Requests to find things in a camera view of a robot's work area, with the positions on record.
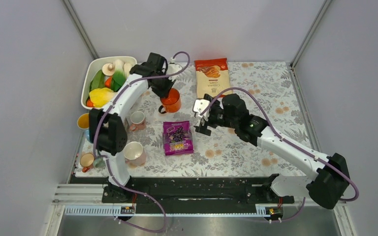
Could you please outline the small orange cup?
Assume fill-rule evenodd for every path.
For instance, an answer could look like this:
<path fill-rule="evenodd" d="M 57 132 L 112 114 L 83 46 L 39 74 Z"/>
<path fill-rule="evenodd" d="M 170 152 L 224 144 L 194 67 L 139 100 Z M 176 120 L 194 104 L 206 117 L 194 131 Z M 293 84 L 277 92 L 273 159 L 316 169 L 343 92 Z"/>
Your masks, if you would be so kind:
<path fill-rule="evenodd" d="M 82 167 L 82 172 L 86 173 L 94 168 L 95 157 L 92 153 L 85 153 L 80 157 L 79 164 Z"/>

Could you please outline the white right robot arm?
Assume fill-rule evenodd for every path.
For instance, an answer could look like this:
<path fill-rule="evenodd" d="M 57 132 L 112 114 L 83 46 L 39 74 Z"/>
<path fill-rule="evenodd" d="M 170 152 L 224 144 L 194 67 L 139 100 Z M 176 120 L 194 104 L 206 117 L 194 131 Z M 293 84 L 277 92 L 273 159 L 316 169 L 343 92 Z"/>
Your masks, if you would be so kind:
<path fill-rule="evenodd" d="M 242 141 L 273 152 L 305 174 L 306 179 L 298 180 L 273 174 L 270 184 L 262 190 L 266 201 L 274 203 L 280 197 L 298 196 L 333 209 L 351 184 L 347 161 L 342 155 L 329 156 L 294 141 L 269 121 L 250 114 L 237 94 L 226 95 L 222 101 L 206 94 L 195 100 L 192 110 L 201 118 L 196 132 L 209 136 L 211 128 L 232 128 Z"/>

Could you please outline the blue butterfly mug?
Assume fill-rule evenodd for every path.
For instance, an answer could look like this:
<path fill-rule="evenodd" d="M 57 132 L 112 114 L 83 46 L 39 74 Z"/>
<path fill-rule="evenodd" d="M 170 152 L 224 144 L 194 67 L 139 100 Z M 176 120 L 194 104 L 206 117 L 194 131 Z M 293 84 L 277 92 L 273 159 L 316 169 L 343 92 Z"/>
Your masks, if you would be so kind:
<path fill-rule="evenodd" d="M 84 113 L 77 119 L 77 126 L 84 131 L 86 140 L 91 143 L 89 113 Z"/>

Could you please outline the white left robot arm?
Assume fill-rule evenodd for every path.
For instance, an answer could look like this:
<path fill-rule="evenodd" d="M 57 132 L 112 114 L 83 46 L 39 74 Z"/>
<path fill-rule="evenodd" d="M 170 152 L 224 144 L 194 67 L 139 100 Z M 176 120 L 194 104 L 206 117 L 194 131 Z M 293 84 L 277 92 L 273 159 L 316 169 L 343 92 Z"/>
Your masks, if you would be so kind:
<path fill-rule="evenodd" d="M 93 155 L 102 159 L 108 170 L 108 180 L 115 185 L 114 196 L 121 202 L 132 198 L 133 189 L 127 185 L 130 174 L 125 164 L 124 150 L 128 142 L 126 117 L 137 99 L 148 89 L 163 98 L 175 83 L 175 76 L 187 69 L 171 59 L 150 53 L 146 62 L 135 64 L 125 70 L 117 60 L 113 62 L 113 82 L 122 83 L 114 96 L 103 107 L 89 111 L 90 140 Z"/>

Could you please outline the green ceramic mug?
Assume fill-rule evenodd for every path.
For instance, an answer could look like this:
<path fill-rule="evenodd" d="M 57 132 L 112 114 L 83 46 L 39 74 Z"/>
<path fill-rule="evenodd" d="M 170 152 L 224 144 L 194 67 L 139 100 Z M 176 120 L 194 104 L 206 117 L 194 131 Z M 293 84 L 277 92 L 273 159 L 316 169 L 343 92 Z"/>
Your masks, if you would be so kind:
<path fill-rule="evenodd" d="M 105 160 L 103 157 L 97 157 L 94 159 L 93 163 L 92 163 L 92 166 L 93 168 L 95 169 L 100 169 L 100 168 L 104 168 L 105 167 Z"/>

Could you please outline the purple candy bag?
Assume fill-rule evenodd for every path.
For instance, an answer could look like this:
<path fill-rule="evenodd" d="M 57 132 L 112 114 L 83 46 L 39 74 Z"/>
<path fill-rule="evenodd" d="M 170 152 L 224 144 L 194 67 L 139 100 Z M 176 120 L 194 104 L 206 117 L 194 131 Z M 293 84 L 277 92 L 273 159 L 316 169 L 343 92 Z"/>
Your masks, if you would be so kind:
<path fill-rule="evenodd" d="M 162 137 L 166 156 L 192 154 L 194 152 L 189 121 L 164 122 Z"/>

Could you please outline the small pink cup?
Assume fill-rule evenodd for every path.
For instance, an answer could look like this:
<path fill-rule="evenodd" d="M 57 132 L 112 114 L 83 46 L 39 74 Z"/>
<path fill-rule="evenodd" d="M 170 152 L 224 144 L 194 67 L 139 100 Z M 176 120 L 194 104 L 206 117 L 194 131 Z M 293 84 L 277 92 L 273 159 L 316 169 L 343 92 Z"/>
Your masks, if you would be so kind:
<path fill-rule="evenodd" d="M 136 111 L 130 116 L 130 131 L 144 130 L 146 128 L 146 117 L 143 112 Z"/>

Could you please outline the pink plastic cup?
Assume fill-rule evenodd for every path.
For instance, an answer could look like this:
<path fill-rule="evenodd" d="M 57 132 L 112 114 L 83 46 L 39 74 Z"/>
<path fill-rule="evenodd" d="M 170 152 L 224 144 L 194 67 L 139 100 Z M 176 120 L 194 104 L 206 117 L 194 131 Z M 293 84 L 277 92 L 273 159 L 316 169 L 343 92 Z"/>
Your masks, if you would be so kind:
<path fill-rule="evenodd" d="M 126 162 L 133 166 L 141 166 L 145 164 L 147 155 L 141 143 L 130 142 L 128 143 L 124 150 L 124 157 Z"/>

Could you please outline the orange mug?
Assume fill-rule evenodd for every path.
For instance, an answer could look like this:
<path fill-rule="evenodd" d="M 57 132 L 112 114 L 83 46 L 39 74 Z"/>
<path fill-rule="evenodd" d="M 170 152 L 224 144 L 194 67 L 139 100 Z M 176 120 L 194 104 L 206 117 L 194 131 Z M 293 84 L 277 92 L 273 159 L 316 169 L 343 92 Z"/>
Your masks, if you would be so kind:
<path fill-rule="evenodd" d="M 176 113 L 181 108 L 180 93 L 172 88 L 165 98 L 161 98 L 161 105 L 158 108 L 160 114 Z"/>

